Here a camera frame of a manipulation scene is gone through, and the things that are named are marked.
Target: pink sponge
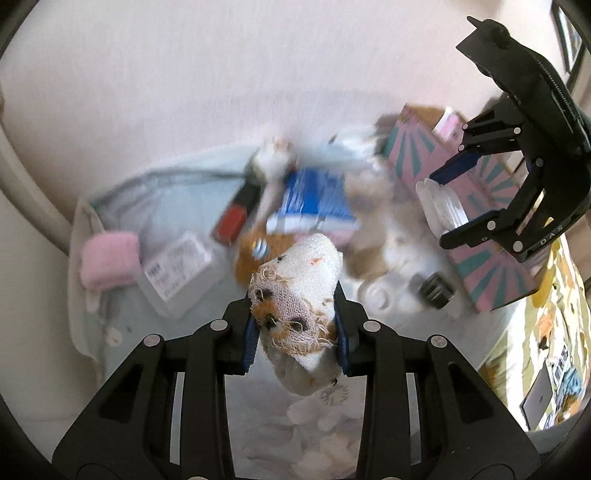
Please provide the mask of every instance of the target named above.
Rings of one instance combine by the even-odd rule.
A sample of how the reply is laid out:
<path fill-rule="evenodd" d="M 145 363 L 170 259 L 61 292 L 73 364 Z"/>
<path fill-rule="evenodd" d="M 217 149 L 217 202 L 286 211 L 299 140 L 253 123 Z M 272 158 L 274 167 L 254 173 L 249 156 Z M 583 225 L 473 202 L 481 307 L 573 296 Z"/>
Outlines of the pink sponge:
<path fill-rule="evenodd" d="M 134 284 L 140 271 L 139 239 L 133 232 L 99 233 L 82 248 L 80 280 L 88 290 Z"/>

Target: blue gripper pad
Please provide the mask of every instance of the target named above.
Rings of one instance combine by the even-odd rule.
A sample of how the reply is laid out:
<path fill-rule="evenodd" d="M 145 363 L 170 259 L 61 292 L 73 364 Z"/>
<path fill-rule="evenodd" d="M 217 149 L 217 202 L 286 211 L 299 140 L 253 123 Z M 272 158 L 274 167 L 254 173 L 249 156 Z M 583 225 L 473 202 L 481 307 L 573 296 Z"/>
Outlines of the blue gripper pad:
<path fill-rule="evenodd" d="M 244 369 L 244 373 L 248 373 L 248 370 L 255 361 L 259 333 L 260 330 L 256 325 L 255 318 L 250 315 L 246 321 L 243 337 L 242 368 Z"/>
<path fill-rule="evenodd" d="M 343 320 L 340 317 L 339 309 L 336 308 L 335 302 L 335 325 L 336 325 L 336 360 L 339 366 L 343 369 L 345 375 L 350 374 L 349 364 L 349 338 L 345 333 L 345 326 Z"/>

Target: plush toy face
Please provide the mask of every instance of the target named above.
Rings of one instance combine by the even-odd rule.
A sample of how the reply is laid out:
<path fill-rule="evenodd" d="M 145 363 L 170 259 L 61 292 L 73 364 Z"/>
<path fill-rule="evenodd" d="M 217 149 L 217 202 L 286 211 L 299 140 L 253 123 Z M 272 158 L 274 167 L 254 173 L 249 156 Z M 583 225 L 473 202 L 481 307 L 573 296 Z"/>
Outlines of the plush toy face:
<path fill-rule="evenodd" d="M 274 262 L 254 275 L 248 291 L 261 335 L 288 355 L 316 353 L 334 345 L 336 331 L 332 319 L 294 294 L 288 288 L 289 280 L 277 275 Z"/>

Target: white wall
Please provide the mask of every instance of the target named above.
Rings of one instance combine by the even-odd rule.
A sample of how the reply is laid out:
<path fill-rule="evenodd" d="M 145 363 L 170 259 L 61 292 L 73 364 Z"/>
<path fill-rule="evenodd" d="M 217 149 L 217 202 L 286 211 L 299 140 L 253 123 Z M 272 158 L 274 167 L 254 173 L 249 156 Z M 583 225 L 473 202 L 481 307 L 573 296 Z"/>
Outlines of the white wall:
<path fill-rule="evenodd" d="M 559 67 L 550 0 L 41 0 L 0 61 L 2 123 L 70 218 L 76 197 L 233 142 L 326 141 L 406 101 L 498 94 L 455 45 L 506 21 Z"/>
<path fill-rule="evenodd" d="M 92 398 L 96 374 L 68 325 L 67 256 L 0 192 L 0 391 L 33 444 L 50 458 Z"/>

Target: red object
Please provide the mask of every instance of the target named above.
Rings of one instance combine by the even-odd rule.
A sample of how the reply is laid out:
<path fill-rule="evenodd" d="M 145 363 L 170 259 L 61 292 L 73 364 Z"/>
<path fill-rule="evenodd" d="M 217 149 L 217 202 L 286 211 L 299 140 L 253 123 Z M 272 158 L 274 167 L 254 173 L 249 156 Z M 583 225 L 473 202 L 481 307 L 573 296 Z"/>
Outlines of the red object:
<path fill-rule="evenodd" d="M 230 205 L 217 223 L 213 237 L 222 245 L 230 245 L 238 238 L 247 217 L 246 207 L 235 203 Z"/>

